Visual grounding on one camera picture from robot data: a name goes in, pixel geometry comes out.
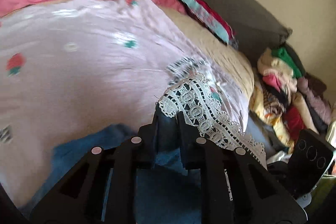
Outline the pink strawberry print quilt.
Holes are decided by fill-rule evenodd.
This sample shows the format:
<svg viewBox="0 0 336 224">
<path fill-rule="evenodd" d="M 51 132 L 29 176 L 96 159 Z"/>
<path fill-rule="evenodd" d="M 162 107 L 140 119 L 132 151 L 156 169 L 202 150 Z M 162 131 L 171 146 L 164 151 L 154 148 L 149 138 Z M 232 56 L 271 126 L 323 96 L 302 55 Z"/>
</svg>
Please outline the pink strawberry print quilt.
<svg viewBox="0 0 336 224">
<path fill-rule="evenodd" d="M 17 206 L 50 173 L 52 149 L 110 124 L 137 130 L 182 70 L 204 73 L 242 128 L 248 99 L 151 0 L 68 0 L 1 19 L 1 184 Z"/>
</svg>

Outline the pile of colourful clothes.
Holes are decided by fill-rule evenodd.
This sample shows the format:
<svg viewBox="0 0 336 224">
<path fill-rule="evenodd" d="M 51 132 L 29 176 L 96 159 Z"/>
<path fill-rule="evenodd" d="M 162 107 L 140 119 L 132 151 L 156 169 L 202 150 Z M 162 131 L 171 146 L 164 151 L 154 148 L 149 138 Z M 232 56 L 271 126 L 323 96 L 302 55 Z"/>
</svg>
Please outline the pile of colourful clothes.
<svg viewBox="0 0 336 224">
<path fill-rule="evenodd" d="M 286 45 L 267 48 L 256 65 L 249 108 L 266 125 L 275 149 L 292 154 L 303 129 L 326 136 L 333 122 L 326 85 L 306 73 L 295 52 Z"/>
</svg>

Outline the blue denim pants lace hem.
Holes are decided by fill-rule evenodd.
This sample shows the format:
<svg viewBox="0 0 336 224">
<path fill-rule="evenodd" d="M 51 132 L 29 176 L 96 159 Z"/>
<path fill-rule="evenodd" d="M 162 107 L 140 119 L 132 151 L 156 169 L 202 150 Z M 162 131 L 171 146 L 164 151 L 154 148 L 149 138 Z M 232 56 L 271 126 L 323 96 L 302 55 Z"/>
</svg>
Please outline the blue denim pants lace hem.
<svg viewBox="0 0 336 224">
<path fill-rule="evenodd" d="M 199 136 L 214 141 L 217 145 L 234 149 L 243 147 L 260 164 L 265 165 L 266 154 L 263 143 L 242 136 L 239 127 L 220 108 L 209 105 L 209 100 L 219 102 L 221 96 L 212 87 L 201 82 L 200 77 L 183 80 L 186 90 L 195 92 L 193 105 L 204 112 L 201 119 L 191 121 L 192 128 Z M 130 213 L 136 223 L 199 223 L 201 210 L 199 191 L 196 183 L 199 171 L 188 173 L 182 166 L 180 137 L 175 115 L 187 113 L 190 104 L 179 99 L 175 86 L 165 91 L 155 109 L 158 131 L 155 143 L 155 161 L 151 170 L 141 170 L 137 175 L 135 200 Z M 90 149 L 114 149 L 134 135 L 123 124 L 112 124 L 105 129 L 81 139 L 69 141 L 54 148 L 52 173 L 49 184 L 56 184 L 77 164 Z M 83 164 L 74 175 L 66 180 L 60 189 L 62 198 L 53 204 L 55 214 L 50 223 L 106 223 L 110 213 L 106 197 L 90 199 L 88 206 L 76 207 L 73 200 L 78 197 L 84 177 L 89 169 Z"/>
</svg>

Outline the beige bed sheet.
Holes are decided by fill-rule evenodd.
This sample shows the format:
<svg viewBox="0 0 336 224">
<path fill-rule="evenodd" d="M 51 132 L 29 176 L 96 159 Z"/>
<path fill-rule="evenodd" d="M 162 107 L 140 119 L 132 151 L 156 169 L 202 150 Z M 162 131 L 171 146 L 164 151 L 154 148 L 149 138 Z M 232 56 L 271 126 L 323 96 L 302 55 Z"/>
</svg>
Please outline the beige bed sheet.
<svg viewBox="0 0 336 224">
<path fill-rule="evenodd" d="M 250 61 L 243 53 L 221 43 L 208 29 L 191 17 L 171 8 L 160 9 L 207 57 L 217 63 L 237 83 L 247 99 L 254 90 L 254 75 Z"/>
</svg>

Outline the floral teal red pillow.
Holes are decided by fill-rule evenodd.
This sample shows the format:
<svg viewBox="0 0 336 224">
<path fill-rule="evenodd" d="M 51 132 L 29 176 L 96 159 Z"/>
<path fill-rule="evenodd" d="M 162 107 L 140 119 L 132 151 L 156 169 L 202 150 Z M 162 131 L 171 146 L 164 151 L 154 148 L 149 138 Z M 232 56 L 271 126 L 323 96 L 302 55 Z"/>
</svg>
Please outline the floral teal red pillow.
<svg viewBox="0 0 336 224">
<path fill-rule="evenodd" d="M 185 7 L 189 16 L 205 26 L 223 44 L 239 49 L 239 42 L 232 27 L 205 1 L 179 0 Z"/>
</svg>

